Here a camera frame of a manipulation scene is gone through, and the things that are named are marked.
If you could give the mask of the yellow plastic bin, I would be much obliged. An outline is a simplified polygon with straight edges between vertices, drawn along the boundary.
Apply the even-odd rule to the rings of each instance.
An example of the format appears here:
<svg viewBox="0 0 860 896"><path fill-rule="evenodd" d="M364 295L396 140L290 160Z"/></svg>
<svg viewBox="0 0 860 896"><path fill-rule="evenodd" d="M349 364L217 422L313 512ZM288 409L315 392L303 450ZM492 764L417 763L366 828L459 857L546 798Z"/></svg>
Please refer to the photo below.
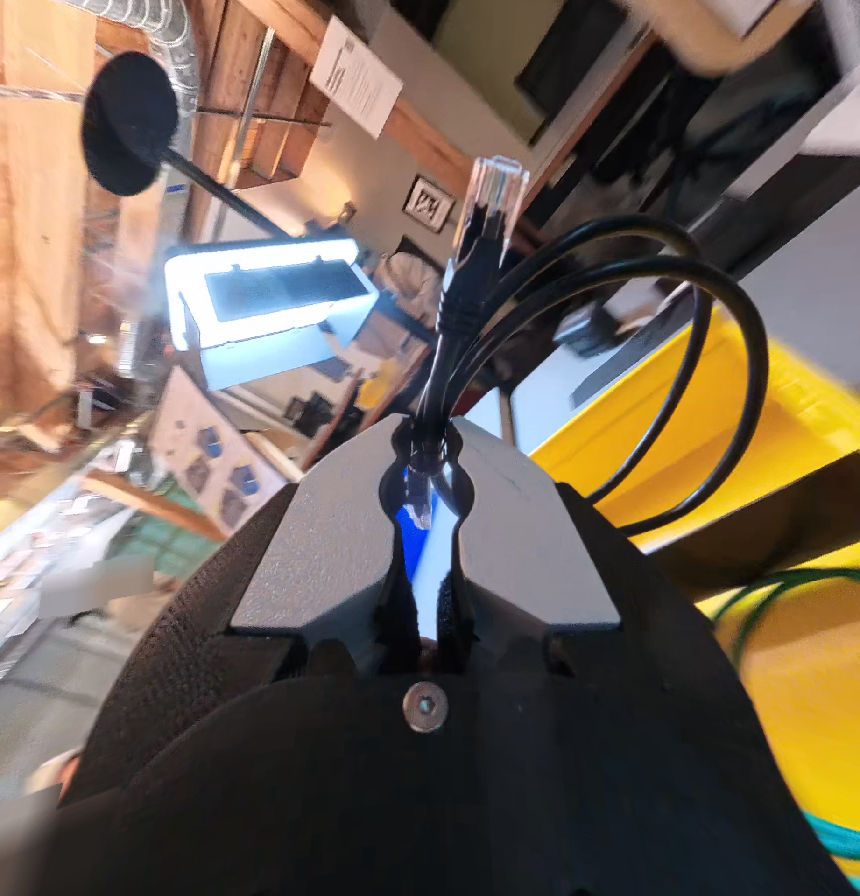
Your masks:
<svg viewBox="0 0 860 896"><path fill-rule="evenodd" d="M688 322L600 357L558 349L515 392L518 447L590 496L670 390ZM770 341L745 457L682 521L633 537L713 623L817 838L860 894L860 395Z"/></svg>

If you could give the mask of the black disc on pole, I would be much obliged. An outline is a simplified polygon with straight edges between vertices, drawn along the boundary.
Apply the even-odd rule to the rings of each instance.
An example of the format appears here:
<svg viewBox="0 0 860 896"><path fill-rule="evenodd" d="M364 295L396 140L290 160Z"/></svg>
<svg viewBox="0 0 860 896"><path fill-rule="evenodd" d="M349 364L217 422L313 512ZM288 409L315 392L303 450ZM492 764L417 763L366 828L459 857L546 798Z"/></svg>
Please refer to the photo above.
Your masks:
<svg viewBox="0 0 860 896"><path fill-rule="evenodd" d="M167 165L272 239L291 241L278 225L174 148L180 127L176 95L152 57L130 51L110 60L88 90L82 122L88 173L108 193L140 195Z"/></svg>

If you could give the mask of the white poster blue pictures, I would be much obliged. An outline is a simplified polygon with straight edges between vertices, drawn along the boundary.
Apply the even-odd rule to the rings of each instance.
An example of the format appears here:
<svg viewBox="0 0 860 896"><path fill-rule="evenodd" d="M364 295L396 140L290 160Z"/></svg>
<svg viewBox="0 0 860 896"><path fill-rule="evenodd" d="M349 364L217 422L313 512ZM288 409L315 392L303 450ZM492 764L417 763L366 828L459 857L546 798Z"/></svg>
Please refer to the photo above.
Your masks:
<svg viewBox="0 0 860 896"><path fill-rule="evenodd" d="M167 376L148 445L225 536L288 484L178 365Z"/></svg>

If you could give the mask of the framed wall picture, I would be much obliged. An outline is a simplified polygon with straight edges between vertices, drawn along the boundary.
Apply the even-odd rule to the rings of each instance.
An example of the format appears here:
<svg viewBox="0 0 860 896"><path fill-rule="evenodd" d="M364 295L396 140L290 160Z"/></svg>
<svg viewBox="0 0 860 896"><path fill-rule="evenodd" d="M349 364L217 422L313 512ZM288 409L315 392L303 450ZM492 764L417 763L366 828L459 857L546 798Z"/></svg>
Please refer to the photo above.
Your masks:
<svg viewBox="0 0 860 896"><path fill-rule="evenodd" d="M456 197L422 174L416 174L402 212L432 233L439 235L456 205Z"/></svg>

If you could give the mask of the LED light panel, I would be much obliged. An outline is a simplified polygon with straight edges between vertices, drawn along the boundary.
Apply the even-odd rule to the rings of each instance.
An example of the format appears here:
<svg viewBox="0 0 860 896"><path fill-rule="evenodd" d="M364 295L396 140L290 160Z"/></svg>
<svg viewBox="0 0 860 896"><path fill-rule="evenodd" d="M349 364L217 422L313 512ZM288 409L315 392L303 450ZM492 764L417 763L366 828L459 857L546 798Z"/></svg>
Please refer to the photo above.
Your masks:
<svg viewBox="0 0 860 896"><path fill-rule="evenodd" d="M167 257L174 349L217 392L321 363L355 341L379 289L351 238L226 242Z"/></svg>

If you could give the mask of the silver ventilation duct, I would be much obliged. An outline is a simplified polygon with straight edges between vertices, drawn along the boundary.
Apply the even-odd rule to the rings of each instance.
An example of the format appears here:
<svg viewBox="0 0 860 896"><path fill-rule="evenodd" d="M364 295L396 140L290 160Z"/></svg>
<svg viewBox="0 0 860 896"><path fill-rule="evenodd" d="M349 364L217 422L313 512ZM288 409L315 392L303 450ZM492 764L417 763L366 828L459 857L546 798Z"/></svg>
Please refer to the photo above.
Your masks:
<svg viewBox="0 0 860 896"><path fill-rule="evenodd" d="M176 151L190 159L200 95L200 62L192 23L183 1L64 1L110 22L146 34L149 48L166 71L176 95L179 127Z"/></svg>

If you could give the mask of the white wall paper notice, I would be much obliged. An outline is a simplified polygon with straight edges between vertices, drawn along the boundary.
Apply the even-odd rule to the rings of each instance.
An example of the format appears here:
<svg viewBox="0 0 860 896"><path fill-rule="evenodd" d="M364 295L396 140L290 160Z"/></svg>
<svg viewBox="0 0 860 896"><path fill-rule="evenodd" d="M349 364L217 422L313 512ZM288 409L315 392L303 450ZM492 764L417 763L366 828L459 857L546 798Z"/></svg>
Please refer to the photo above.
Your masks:
<svg viewBox="0 0 860 896"><path fill-rule="evenodd" d="M378 140L402 92L402 80L333 16L309 76L324 97Z"/></svg>

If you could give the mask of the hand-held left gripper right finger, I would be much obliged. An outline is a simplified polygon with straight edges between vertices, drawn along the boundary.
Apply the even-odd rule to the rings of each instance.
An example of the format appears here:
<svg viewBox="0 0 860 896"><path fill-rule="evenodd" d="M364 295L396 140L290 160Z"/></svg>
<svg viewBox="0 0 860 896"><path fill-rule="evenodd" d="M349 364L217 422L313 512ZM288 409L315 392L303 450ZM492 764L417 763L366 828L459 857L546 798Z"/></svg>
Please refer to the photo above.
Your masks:
<svg viewBox="0 0 860 896"><path fill-rule="evenodd" d="M555 481L469 420L451 421L448 435L459 659L499 659L520 639L617 630L620 613Z"/></svg>

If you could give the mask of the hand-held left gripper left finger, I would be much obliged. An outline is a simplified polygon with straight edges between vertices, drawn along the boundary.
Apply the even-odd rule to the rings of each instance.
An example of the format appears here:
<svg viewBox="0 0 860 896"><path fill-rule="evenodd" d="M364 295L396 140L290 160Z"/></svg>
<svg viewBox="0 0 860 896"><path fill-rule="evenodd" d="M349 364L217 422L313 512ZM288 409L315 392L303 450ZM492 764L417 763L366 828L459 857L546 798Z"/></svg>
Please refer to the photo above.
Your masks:
<svg viewBox="0 0 860 896"><path fill-rule="evenodd" d="M393 414L302 478L230 630L342 642L356 662L413 660L413 595L397 514L412 418Z"/></svg>

